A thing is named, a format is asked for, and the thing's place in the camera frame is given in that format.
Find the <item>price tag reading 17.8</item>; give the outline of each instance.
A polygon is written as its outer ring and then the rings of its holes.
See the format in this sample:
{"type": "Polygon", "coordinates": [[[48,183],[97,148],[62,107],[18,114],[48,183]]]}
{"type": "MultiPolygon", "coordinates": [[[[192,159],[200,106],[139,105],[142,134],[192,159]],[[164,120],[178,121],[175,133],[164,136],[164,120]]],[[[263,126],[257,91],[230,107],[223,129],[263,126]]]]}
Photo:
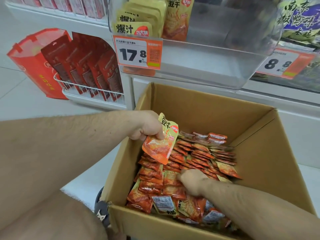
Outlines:
{"type": "Polygon", "coordinates": [[[162,40],[114,36],[119,65],[160,69],[162,40]]]}
{"type": "Polygon", "coordinates": [[[277,48],[258,68],[258,73],[293,79],[315,57],[314,54],[277,48]]]}

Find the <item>qr code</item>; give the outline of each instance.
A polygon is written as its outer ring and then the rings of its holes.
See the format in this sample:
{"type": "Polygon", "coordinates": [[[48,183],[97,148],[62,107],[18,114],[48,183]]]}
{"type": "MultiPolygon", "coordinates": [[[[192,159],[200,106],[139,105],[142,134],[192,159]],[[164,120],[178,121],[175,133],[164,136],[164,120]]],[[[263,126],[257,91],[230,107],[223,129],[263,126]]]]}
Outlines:
{"type": "Polygon", "coordinates": [[[150,49],[150,61],[158,63],[160,59],[160,50],[150,49]]]}

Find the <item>person's left hand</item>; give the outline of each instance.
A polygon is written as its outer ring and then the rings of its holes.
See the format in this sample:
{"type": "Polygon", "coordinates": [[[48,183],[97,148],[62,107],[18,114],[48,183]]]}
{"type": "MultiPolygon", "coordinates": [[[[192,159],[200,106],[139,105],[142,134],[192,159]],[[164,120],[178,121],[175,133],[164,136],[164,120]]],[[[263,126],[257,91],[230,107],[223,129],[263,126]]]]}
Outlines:
{"type": "Polygon", "coordinates": [[[137,129],[129,135],[132,140],[144,141],[147,136],[155,135],[163,140],[162,124],[158,121],[159,115],[151,110],[132,111],[132,119],[137,123],[137,129]]]}

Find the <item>person's right arm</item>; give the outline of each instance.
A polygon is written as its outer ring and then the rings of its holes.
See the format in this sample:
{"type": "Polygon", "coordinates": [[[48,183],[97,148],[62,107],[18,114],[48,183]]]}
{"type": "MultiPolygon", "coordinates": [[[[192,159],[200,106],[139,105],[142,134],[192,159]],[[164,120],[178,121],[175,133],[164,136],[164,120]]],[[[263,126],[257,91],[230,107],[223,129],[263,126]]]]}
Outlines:
{"type": "Polygon", "coordinates": [[[274,195],[215,181],[197,169],[182,171],[179,180],[255,240],[320,239],[319,218],[274,195]]]}

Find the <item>person's left arm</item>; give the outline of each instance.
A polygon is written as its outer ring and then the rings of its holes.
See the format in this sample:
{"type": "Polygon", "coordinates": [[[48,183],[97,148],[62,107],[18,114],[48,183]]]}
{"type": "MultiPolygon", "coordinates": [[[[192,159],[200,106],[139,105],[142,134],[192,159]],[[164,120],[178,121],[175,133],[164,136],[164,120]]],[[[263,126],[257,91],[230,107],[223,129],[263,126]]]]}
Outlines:
{"type": "Polygon", "coordinates": [[[108,154],[125,137],[157,135],[153,111],[0,122],[0,230],[108,154]]]}

